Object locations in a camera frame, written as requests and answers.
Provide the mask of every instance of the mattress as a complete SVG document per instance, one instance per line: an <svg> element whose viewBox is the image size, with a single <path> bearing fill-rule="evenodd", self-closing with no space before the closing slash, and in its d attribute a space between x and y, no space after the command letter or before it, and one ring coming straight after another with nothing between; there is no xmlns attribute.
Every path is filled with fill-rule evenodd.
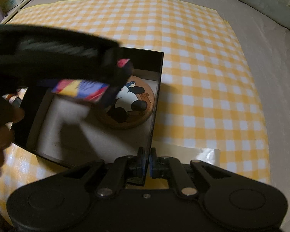
<svg viewBox="0 0 290 232"><path fill-rule="evenodd" d="M26 7L59 0L33 0ZM290 231L290 31L237 0L181 0L215 9L234 30L261 99L271 185L287 197L282 229Z"/></svg>

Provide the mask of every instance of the panda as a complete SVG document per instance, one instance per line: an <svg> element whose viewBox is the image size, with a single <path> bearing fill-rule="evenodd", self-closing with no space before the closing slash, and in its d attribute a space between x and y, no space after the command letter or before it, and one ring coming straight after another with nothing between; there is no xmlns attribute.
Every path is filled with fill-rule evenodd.
<svg viewBox="0 0 290 232"><path fill-rule="evenodd" d="M118 123L123 123L128 118L128 112L145 111L147 109L147 102L139 100L136 95L144 92L144 88L136 86L135 81L127 83L117 94L116 101L107 114Z"/></svg>

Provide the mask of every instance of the metal bolt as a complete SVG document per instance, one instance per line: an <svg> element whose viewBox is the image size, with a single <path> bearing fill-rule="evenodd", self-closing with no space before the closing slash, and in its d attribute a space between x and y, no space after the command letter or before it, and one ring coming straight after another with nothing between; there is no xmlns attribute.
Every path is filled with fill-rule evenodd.
<svg viewBox="0 0 290 232"><path fill-rule="evenodd" d="M193 188L193 187L184 187L182 189L182 194L186 195L186 196L191 196L191 195L195 195L198 191Z"/></svg>
<svg viewBox="0 0 290 232"><path fill-rule="evenodd" d="M145 199L149 199L150 197L151 197L150 194L143 194L143 198L145 198Z"/></svg>
<svg viewBox="0 0 290 232"><path fill-rule="evenodd" d="M113 191L107 187L104 187L104 188L100 188L97 190L97 194L99 196L110 196L111 194L113 193Z"/></svg>

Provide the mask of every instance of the round cork coaster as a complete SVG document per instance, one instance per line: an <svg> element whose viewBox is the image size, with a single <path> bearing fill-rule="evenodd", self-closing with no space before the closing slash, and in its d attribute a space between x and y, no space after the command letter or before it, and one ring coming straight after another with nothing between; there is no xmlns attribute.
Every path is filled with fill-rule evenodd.
<svg viewBox="0 0 290 232"><path fill-rule="evenodd" d="M155 95L142 79L131 76L107 109L96 111L99 121L111 128L128 129L145 122L152 113Z"/></svg>

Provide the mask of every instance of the yellow gingham pattern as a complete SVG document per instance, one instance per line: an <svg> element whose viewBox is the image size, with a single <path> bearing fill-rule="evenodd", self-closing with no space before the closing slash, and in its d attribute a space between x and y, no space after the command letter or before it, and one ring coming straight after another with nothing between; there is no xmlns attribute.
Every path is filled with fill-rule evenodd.
<svg viewBox="0 0 290 232"><path fill-rule="evenodd" d="M179 0L76 0L20 11L12 24L101 35L164 52L154 140L218 148L221 167L269 182L262 107L240 44L212 9ZM61 167L12 146L0 178L0 211L17 187Z"/></svg>

